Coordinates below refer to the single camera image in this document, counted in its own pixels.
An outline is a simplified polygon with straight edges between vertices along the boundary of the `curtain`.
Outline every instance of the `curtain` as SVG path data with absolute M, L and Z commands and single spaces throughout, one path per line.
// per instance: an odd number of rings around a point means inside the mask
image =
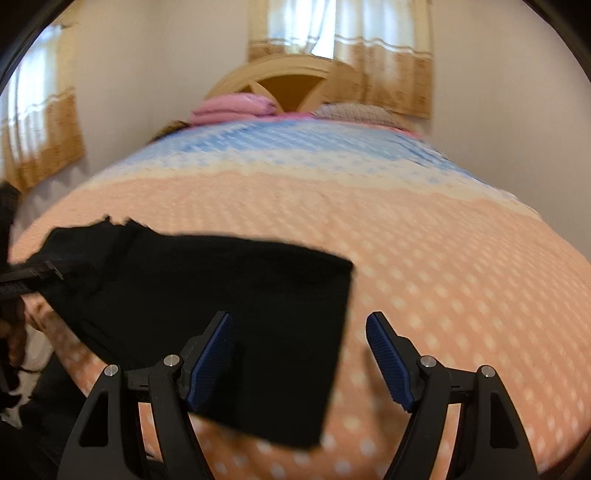
M 248 59 L 275 53 L 311 53 L 330 4 L 331 0 L 251 0 Z
M 0 162 L 22 192 L 85 154 L 73 86 L 79 6 L 41 33 L 0 95 Z
M 428 0 L 336 0 L 334 59 L 325 101 L 430 117 Z

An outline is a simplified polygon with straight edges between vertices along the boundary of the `hand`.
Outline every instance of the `hand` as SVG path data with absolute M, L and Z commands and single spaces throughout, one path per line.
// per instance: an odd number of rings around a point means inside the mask
M 0 305 L 0 339 L 8 343 L 10 364 L 20 367 L 25 359 L 27 345 L 24 303 L 20 297 Z

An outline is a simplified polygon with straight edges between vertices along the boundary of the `polka dot pattern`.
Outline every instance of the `polka dot pattern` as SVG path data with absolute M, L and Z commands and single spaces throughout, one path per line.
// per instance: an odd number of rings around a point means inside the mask
M 581 367 L 591 365 L 591 267 L 533 216 L 411 186 L 223 171 L 79 189 L 33 224 L 13 257 L 28 257 L 56 225 L 83 225 L 106 213 L 166 233 L 295 242 L 356 265 L 321 445 L 295 452 L 192 417 L 220 478 L 383 477 L 408 415 L 391 401 L 368 349 L 364 322 L 373 310 L 448 367 L 493 365 L 540 469 L 567 455 L 591 427 L 591 367 Z M 105 364 L 40 297 L 27 299 L 27 308 L 88 394 Z M 140 405 L 140 414 L 146 450 L 159 457 L 150 406 Z M 445 478 L 458 418 L 459 407 L 451 406 L 433 480 Z

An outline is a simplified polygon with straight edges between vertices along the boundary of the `person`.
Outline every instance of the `person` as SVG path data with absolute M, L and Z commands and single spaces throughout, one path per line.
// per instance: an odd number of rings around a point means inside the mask
M 21 299 L 0 306 L 0 339 L 9 347 L 9 361 L 20 367 L 25 358 L 28 323 Z M 86 397 L 53 354 L 41 372 L 28 403 L 19 408 L 22 428 L 0 421 L 0 478 L 10 480 L 55 480 Z M 162 463 L 149 461 L 151 478 L 167 478 Z

